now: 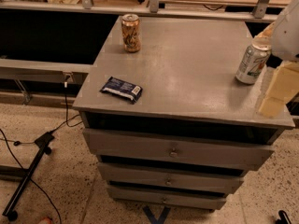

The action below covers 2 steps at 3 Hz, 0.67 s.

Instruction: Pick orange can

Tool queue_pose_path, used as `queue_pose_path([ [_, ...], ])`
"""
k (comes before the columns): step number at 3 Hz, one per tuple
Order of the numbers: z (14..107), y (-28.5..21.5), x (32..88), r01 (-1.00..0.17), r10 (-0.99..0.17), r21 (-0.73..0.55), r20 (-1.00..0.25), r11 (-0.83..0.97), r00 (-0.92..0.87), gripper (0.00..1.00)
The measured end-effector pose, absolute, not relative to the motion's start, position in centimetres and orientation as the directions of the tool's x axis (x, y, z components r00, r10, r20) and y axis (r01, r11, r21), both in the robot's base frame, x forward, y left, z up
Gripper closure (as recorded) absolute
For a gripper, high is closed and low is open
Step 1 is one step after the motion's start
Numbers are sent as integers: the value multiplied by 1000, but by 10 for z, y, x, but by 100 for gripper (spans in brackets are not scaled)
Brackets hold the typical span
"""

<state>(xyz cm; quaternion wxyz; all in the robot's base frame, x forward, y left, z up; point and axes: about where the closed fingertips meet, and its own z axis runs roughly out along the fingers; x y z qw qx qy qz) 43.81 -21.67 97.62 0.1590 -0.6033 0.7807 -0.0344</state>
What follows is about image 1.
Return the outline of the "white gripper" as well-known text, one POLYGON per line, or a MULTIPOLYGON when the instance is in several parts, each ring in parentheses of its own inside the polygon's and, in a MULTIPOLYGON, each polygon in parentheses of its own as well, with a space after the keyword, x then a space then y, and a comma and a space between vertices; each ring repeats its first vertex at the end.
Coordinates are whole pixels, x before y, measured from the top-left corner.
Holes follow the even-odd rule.
POLYGON ((256 38, 271 38, 272 54, 285 60, 266 69, 258 102, 259 114, 276 117, 299 92, 299 0, 291 0, 256 38))

